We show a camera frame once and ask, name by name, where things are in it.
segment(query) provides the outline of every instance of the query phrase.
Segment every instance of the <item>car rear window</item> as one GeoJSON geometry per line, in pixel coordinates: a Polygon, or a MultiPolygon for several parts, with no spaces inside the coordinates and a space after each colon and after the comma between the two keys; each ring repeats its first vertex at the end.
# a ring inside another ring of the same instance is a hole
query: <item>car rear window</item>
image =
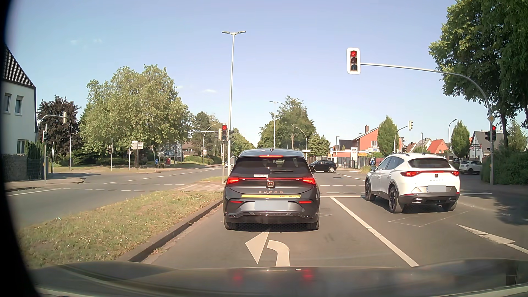
{"type": "Polygon", "coordinates": [[[443,158],[419,158],[409,161],[413,168],[450,168],[449,163],[443,158]]]}
{"type": "Polygon", "coordinates": [[[252,178],[255,174],[267,174],[274,178],[312,176],[303,157],[241,157],[231,171],[234,177],[252,178]]]}

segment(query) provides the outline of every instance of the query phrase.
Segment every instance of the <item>white house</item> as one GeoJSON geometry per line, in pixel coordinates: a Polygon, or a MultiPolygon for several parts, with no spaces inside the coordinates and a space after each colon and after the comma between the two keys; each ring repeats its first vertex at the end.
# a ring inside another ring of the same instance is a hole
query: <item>white house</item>
{"type": "Polygon", "coordinates": [[[36,88],[5,45],[2,76],[2,153],[27,153],[28,141],[36,141],[36,88]]]}

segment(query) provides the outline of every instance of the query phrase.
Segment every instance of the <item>rear bumper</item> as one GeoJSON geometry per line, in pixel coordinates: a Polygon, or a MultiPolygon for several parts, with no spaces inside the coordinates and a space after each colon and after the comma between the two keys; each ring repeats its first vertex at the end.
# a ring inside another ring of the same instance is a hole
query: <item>rear bumper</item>
{"type": "Polygon", "coordinates": [[[401,195],[398,200],[402,204],[442,204],[455,202],[460,197],[457,192],[436,192],[436,193],[412,193],[401,195]]]}

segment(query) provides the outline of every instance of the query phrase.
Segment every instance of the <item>white dashed line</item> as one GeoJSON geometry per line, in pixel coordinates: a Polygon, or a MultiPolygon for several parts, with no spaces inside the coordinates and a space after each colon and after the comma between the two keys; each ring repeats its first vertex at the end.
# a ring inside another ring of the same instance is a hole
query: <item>white dashed line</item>
{"type": "Polygon", "coordinates": [[[402,252],[402,250],[400,250],[396,245],[394,245],[392,242],[386,239],[383,235],[381,235],[378,231],[372,228],[369,224],[367,224],[364,220],[358,217],[355,213],[351,212],[341,202],[339,202],[334,197],[331,197],[331,199],[335,203],[337,203],[337,205],[343,208],[349,215],[351,215],[356,221],[358,221],[363,227],[365,227],[368,231],[374,234],[374,236],[377,237],[381,242],[383,242],[389,249],[395,252],[402,260],[404,260],[407,264],[409,264],[409,266],[411,267],[418,266],[418,263],[416,263],[413,259],[411,259],[411,257],[409,257],[406,253],[402,252]]]}

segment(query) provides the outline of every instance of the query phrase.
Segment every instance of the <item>curb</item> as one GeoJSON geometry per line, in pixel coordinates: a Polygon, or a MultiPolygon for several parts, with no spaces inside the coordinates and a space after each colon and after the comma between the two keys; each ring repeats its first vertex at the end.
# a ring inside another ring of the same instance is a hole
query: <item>curb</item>
{"type": "Polygon", "coordinates": [[[147,242],[138,245],[135,249],[130,250],[116,259],[116,261],[141,262],[145,260],[155,249],[164,246],[169,240],[178,236],[180,233],[189,228],[193,223],[207,215],[211,210],[222,204],[222,199],[212,202],[206,207],[190,214],[169,230],[149,238],[147,242]]]}

